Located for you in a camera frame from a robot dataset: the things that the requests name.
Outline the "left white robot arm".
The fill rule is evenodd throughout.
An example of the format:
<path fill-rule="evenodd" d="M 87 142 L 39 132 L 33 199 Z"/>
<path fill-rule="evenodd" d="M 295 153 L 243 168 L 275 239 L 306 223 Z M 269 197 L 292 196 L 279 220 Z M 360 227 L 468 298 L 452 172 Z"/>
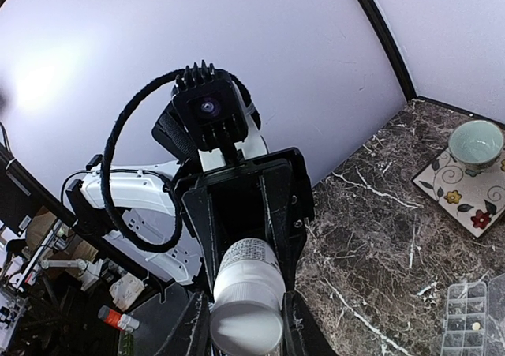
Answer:
<path fill-rule="evenodd" d="M 244 238 L 274 251 L 288 290 L 314 218 L 305 160 L 296 148 L 269 152 L 259 115 L 245 108 L 248 136 L 235 144 L 236 163 L 219 149 L 203 152 L 186 133 L 177 111 L 166 109 L 154 137 L 176 160 L 150 166 L 112 167 L 110 193 L 117 218 L 103 201 L 102 156 L 67 188 L 80 236 L 138 276 L 211 293 L 225 252 Z"/>

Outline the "small white pill bottle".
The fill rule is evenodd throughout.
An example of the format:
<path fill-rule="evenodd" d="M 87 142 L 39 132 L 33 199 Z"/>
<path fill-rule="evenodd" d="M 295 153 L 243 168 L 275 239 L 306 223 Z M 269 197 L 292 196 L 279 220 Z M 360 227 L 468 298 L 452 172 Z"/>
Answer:
<path fill-rule="evenodd" d="M 215 309 L 245 302 L 278 312 L 285 293 L 279 262 L 267 242 L 244 238 L 225 252 L 214 284 Z"/>

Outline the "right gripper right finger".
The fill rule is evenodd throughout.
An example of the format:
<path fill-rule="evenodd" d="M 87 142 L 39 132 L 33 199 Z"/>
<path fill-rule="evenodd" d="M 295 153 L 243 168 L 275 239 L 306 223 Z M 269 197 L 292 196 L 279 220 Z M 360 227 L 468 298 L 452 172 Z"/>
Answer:
<path fill-rule="evenodd" d="M 280 354 L 335 356 L 301 294 L 287 291 L 282 302 L 283 338 Z"/>

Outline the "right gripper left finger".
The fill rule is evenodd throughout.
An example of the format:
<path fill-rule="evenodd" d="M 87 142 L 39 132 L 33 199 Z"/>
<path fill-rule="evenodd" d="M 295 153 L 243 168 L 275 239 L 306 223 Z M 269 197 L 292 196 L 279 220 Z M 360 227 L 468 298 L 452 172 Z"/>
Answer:
<path fill-rule="evenodd" d="M 197 291 L 156 355 L 204 356 L 211 354 L 208 296 Z"/>

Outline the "clear plastic pill organizer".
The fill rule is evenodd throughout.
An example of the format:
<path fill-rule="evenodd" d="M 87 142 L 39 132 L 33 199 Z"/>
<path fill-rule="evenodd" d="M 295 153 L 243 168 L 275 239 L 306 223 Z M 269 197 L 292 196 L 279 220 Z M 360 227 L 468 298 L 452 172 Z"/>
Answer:
<path fill-rule="evenodd" d="M 481 324 L 479 331 L 472 324 Z M 504 275 L 449 286 L 440 355 L 504 354 Z"/>

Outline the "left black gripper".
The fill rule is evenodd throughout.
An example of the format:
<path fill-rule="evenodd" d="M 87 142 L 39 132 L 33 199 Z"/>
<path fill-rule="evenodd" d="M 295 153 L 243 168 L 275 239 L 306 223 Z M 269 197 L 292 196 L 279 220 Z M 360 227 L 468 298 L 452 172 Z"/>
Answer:
<path fill-rule="evenodd" d="M 313 214 L 310 186 L 304 157 L 297 148 L 178 181 L 176 191 L 186 222 L 200 243 L 209 293 L 214 291 L 220 253 L 248 237 L 271 244 L 286 290 L 294 290 L 303 220 Z"/>

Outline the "green ceramic bowl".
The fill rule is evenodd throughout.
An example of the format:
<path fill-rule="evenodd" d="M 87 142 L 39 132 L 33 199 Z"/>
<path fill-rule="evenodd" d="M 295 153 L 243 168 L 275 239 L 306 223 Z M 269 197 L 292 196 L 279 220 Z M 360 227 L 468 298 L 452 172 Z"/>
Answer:
<path fill-rule="evenodd" d="M 448 150 L 468 171 L 478 174 L 499 159 L 504 150 L 504 134 L 493 122 L 469 121 L 453 130 Z"/>

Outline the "small white bottle cap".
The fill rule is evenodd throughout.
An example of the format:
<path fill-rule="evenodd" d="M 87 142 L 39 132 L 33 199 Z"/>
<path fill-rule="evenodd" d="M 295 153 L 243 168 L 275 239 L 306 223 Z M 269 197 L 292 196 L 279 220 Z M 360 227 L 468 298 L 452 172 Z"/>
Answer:
<path fill-rule="evenodd" d="M 229 302 L 211 312 L 210 335 L 226 355 L 266 355 L 281 342 L 281 313 L 259 302 Z"/>

